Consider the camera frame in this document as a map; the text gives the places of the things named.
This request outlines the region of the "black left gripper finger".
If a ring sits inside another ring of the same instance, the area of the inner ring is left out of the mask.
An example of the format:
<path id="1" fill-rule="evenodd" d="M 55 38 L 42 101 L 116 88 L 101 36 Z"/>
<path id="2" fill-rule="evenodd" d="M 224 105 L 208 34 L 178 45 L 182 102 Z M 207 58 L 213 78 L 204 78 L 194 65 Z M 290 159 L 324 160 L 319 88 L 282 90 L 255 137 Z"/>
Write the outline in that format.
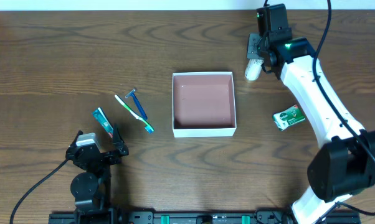
<path id="1" fill-rule="evenodd" d="M 75 137 L 75 139 L 74 139 L 74 145 L 76 145 L 76 142 L 77 142 L 77 140 L 78 140 L 78 137 L 80 136 L 80 135 L 82 135 L 83 134 L 83 131 L 81 131 L 81 130 L 79 130 L 78 132 L 77 132 L 77 135 L 76 135 L 76 137 Z"/>
<path id="2" fill-rule="evenodd" d="M 113 133 L 112 133 L 112 144 L 114 145 L 115 149 L 123 149 L 125 146 L 125 143 L 121 137 L 121 134 L 118 130 L 117 124 L 113 127 Z"/>

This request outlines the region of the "white cream tube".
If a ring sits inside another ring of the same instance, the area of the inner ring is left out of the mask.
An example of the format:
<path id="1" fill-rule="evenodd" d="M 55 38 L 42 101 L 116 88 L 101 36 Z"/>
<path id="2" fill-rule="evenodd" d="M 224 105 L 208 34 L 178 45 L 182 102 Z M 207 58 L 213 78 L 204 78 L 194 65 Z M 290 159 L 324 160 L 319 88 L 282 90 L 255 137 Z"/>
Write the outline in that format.
<path id="1" fill-rule="evenodd" d="M 254 82 L 259 78 L 262 71 L 263 59 L 250 59 L 245 69 L 245 79 L 248 82 Z"/>

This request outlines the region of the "green soap bar packet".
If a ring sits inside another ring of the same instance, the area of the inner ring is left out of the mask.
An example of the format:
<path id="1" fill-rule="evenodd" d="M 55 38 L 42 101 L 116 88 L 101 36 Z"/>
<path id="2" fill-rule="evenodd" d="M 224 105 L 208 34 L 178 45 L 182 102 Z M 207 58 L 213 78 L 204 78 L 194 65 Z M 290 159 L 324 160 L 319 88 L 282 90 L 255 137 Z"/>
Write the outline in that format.
<path id="1" fill-rule="evenodd" d="M 280 131 L 305 120 L 305 116 L 299 109 L 298 105 L 293 105 L 285 111 L 275 113 L 272 118 Z"/>

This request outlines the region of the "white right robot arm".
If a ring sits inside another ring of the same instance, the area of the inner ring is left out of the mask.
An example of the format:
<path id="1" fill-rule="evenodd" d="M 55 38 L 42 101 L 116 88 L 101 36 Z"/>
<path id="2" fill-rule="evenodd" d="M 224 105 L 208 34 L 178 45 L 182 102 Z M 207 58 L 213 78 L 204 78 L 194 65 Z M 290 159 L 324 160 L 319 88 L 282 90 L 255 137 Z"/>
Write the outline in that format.
<path id="1" fill-rule="evenodd" d="M 319 47 L 294 38 L 284 4 L 257 9 L 245 78 L 272 73 L 293 93 L 315 133 L 319 151 L 308 166 L 309 186 L 288 209 L 256 212 L 257 223 L 359 223 L 364 210 L 347 204 L 375 184 L 375 131 L 367 131 L 338 98 L 319 61 Z"/>

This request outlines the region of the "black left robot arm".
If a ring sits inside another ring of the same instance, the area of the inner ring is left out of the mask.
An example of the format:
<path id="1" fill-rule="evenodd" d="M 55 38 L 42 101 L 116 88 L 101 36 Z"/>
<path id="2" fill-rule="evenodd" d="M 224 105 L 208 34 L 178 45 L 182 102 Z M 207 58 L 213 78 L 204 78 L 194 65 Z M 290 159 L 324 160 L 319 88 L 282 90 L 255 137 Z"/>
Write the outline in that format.
<path id="1" fill-rule="evenodd" d="M 129 154 L 116 126 L 112 132 L 112 144 L 114 150 L 101 152 L 95 133 L 84 134 L 79 131 L 66 150 L 65 158 L 83 170 L 70 184 L 76 209 L 81 212 L 103 210 L 110 206 L 110 166 L 120 164 L 121 158 Z"/>

